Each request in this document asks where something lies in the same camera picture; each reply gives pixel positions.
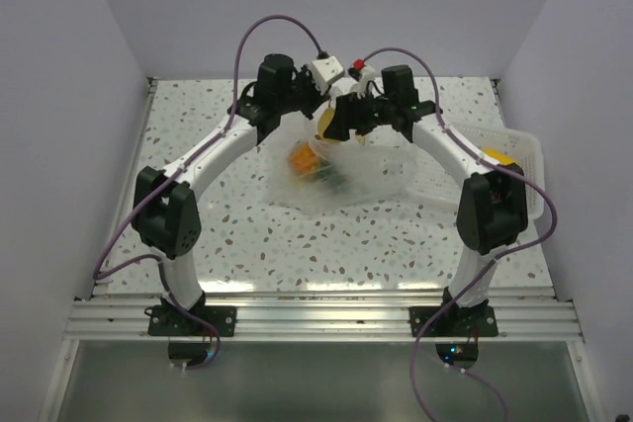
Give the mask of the clear printed plastic bag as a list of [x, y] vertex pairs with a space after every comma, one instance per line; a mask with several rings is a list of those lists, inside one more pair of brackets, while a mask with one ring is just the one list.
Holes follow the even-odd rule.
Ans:
[[[413, 180], [417, 163], [406, 150], [372, 144], [355, 134], [337, 143], [317, 140], [317, 121], [329, 102], [313, 120], [302, 115], [283, 119], [266, 139], [271, 154], [267, 201], [304, 214], [325, 213], [395, 196]], [[302, 141], [321, 159], [319, 170], [306, 177], [294, 175], [287, 164], [289, 152]]]

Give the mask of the yellow fake pear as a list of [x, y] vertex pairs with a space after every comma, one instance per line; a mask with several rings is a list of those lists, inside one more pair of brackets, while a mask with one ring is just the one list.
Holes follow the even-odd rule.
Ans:
[[320, 117], [318, 118], [318, 121], [316, 123], [316, 129], [317, 129], [316, 139], [317, 140], [325, 141], [328, 143], [337, 143], [336, 139], [327, 138], [325, 136], [325, 132], [328, 129], [329, 125], [331, 124], [334, 114], [335, 114], [335, 108], [332, 106], [327, 106], [322, 112], [322, 114], [320, 115]]

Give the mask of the orange fake pineapple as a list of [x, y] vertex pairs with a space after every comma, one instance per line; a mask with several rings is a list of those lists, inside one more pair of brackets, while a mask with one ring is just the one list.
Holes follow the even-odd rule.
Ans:
[[287, 157], [290, 171], [298, 177], [306, 177], [317, 172], [321, 165], [320, 157], [305, 142], [296, 143]]

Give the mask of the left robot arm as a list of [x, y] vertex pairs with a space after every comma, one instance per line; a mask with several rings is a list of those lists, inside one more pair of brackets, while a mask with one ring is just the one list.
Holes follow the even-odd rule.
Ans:
[[145, 167], [138, 173], [132, 226], [141, 242], [162, 257], [159, 276], [174, 306], [170, 322], [183, 335], [199, 333], [206, 322], [206, 312], [197, 305], [204, 291], [193, 262], [202, 233], [198, 200], [230, 164], [271, 134], [283, 116], [300, 112], [311, 118], [343, 74], [341, 63], [326, 53], [301, 68], [285, 54], [268, 54], [256, 80], [239, 91], [207, 137], [162, 169]]

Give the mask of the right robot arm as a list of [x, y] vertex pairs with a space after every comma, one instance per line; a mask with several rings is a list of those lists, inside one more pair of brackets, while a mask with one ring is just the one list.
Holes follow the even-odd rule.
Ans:
[[455, 302], [440, 312], [446, 332], [463, 335], [476, 323], [472, 307], [488, 297], [499, 252], [513, 244], [528, 225], [523, 171], [503, 165], [478, 150], [459, 130], [445, 123], [437, 101], [420, 101], [412, 71], [405, 65], [383, 69], [383, 94], [373, 95], [376, 71], [358, 59], [348, 70], [355, 80], [349, 93], [337, 97], [323, 139], [346, 141], [389, 126], [428, 153], [461, 189], [456, 226], [464, 248], [448, 287]]

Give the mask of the yellow fake mango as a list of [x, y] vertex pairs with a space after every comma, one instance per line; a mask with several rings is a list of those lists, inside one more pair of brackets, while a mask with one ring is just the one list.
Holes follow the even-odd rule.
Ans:
[[518, 161], [514, 160], [512, 157], [496, 150], [484, 148], [482, 152], [484, 153], [486, 160], [490, 163], [494, 163], [495, 165], [509, 166], [518, 164]]

